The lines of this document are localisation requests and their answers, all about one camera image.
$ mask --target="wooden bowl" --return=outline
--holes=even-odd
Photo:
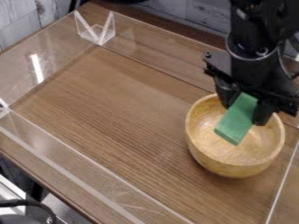
[[[186,118],[187,143],[194,158],[215,174],[242,179],[259,174],[284,146],[286,129],[276,114],[264,127],[254,126],[239,146],[214,132],[226,113],[215,94],[192,105]]]

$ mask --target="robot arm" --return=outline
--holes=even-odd
[[[240,92],[259,99],[256,125],[266,125],[274,112],[298,112],[299,87],[280,60],[286,41],[295,41],[299,31],[298,11],[298,0],[231,0],[227,52],[206,56],[206,72],[215,78],[224,107]]]

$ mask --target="bowl rim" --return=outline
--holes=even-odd
[[[188,140],[192,144],[192,146],[196,148],[198,151],[200,151],[196,147],[196,144],[194,143],[192,141],[192,138],[191,138],[191,131],[190,131],[190,120],[191,120],[191,114],[192,114],[192,111],[194,109],[198,107],[198,105],[202,103],[202,102],[206,102],[208,99],[211,98],[219,98],[218,94],[208,94],[206,95],[204,97],[202,97],[191,106],[191,109],[188,111],[188,114],[186,116],[186,134],[187,134],[187,137],[188,137]],[[255,166],[255,165],[262,165],[263,163],[271,161],[272,159],[276,158],[279,152],[282,151],[283,147],[284,147],[284,143],[286,143],[286,126],[282,122],[282,119],[279,118],[278,114],[274,113],[272,115],[274,119],[275,119],[275,123],[278,124],[278,128],[279,128],[279,136],[280,136],[280,139],[279,139],[279,143],[272,151],[272,153],[268,155],[268,157],[264,157],[263,159],[259,160],[259,162],[256,163],[252,163],[252,164],[247,164],[247,165],[242,165],[243,167],[251,167],[251,166]],[[211,157],[211,155],[206,154],[206,157],[208,157],[211,160],[215,161],[215,158]],[[232,165],[232,166],[240,166],[240,164],[232,164],[232,163],[227,163],[224,161],[219,161],[220,163],[223,163],[224,165]]]

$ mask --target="green block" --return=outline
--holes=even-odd
[[[228,142],[239,145],[252,127],[252,115],[258,99],[242,93],[215,128],[215,133]]]

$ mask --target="wooden table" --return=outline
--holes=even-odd
[[[128,6],[101,1],[85,4],[80,12],[89,22],[104,19],[103,15],[108,14],[100,5],[143,18],[150,24],[172,31],[178,29],[180,34],[188,33],[190,38],[196,34],[198,40],[222,47],[220,38],[136,13]],[[68,29],[68,20],[57,23],[65,23]],[[158,65],[163,60],[163,69],[122,55],[131,45],[124,36],[116,37],[105,47],[91,46],[12,106],[13,111],[76,151],[64,150],[52,141],[36,137],[31,141],[39,148],[39,156],[0,134],[1,153],[95,223],[264,223],[298,142],[298,119],[283,115],[287,123],[284,149],[267,171],[243,180],[208,173],[187,149],[184,118],[195,101],[214,91],[212,80],[200,69],[200,53],[212,47],[171,33],[166,35],[170,38],[170,45],[166,45],[158,41],[163,34],[148,36],[151,32],[147,31],[135,27],[140,39],[135,39],[131,58],[147,55],[143,59],[147,60],[152,55],[147,64]],[[115,45],[124,47],[119,53],[107,49]],[[31,129],[20,132],[33,137]],[[130,199],[132,204],[122,203],[130,191],[103,182],[107,177],[100,167],[109,169],[115,178],[130,183],[134,186],[130,189],[142,195]],[[112,188],[122,192],[111,196],[116,196],[119,205],[115,210],[103,198],[103,191]],[[298,221],[294,208],[298,202],[288,193],[283,200],[288,209],[278,210],[288,213],[284,223]]]

